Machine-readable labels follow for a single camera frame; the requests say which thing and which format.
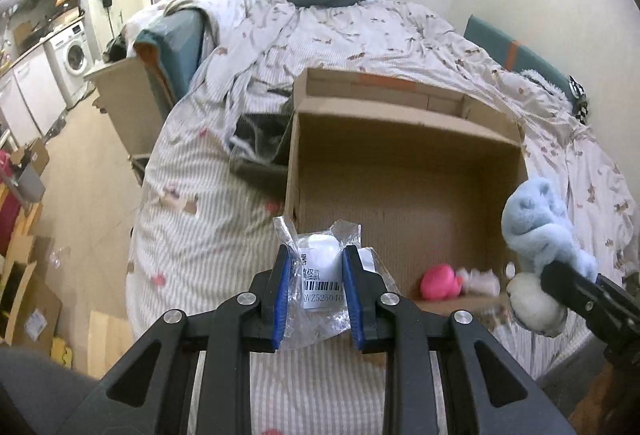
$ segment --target bed sheet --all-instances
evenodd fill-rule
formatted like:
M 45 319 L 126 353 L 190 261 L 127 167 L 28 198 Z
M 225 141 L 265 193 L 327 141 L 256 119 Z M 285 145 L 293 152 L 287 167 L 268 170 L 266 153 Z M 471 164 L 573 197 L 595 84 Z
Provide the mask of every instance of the bed sheet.
M 577 240 L 598 258 L 600 271 L 619 283 L 638 267 L 636 204 L 624 177 L 591 129 L 538 85 L 502 69 L 418 4 L 296 9 L 284 0 L 256 0 L 196 72 L 146 168 L 127 275 L 136 336 L 167 309 L 214 309 L 272 265 L 278 241 L 271 219 L 282 203 L 229 174 L 229 143 L 240 113 L 277 112 L 308 66 L 433 83 L 509 108 L 525 131 L 529 174 L 553 181 Z M 167 206 L 166 192 L 191 199 L 196 213 Z M 495 323 L 494 335 L 534 378 L 590 335 L 575 314 L 555 339 L 505 318 Z M 359 356 L 348 333 L 299 351 L 254 354 L 251 373 L 254 433 L 382 430 L 384 371 Z

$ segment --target washing machine door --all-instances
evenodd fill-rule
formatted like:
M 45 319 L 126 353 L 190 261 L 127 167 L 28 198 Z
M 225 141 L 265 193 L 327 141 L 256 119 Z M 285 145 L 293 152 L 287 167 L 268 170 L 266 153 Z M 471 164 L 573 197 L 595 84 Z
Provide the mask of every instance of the washing machine door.
M 89 60 L 84 54 L 81 40 L 71 40 L 65 46 L 63 63 L 71 76 L 82 76 L 87 71 Z

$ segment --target floor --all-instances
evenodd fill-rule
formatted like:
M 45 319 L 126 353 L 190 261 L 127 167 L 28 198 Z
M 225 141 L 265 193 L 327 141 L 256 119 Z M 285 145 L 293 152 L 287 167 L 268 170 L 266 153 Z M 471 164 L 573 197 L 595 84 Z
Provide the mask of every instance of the floor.
M 81 101 L 47 143 L 46 193 L 36 229 L 50 238 L 48 252 L 66 250 L 59 267 L 40 260 L 39 269 L 62 300 L 58 335 L 73 348 L 74 367 L 84 372 L 91 310 L 127 317 L 129 233 L 141 192 L 109 116 L 92 106 L 95 97 Z

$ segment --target stuffed animal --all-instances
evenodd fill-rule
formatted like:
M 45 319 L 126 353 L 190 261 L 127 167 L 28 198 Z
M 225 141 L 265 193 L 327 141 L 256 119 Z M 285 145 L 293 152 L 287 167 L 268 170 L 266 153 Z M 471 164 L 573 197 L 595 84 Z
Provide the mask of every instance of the stuffed animal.
M 576 245 L 566 206 L 547 179 L 523 182 L 507 199 L 501 225 L 507 245 L 529 271 L 516 275 L 507 285 L 513 316 L 526 329 L 555 337 L 564 329 L 567 311 L 542 290 L 542 270 L 561 261 L 595 281 L 598 262 Z

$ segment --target washing machine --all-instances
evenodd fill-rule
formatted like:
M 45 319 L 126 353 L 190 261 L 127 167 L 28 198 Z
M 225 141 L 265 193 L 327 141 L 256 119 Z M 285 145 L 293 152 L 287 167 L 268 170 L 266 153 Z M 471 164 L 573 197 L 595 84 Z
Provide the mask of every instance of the washing machine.
M 62 29 L 44 47 L 66 107 L 73 108 L 87 92 L 82 76 L 94 66 L 84 25 L 79 21 Z

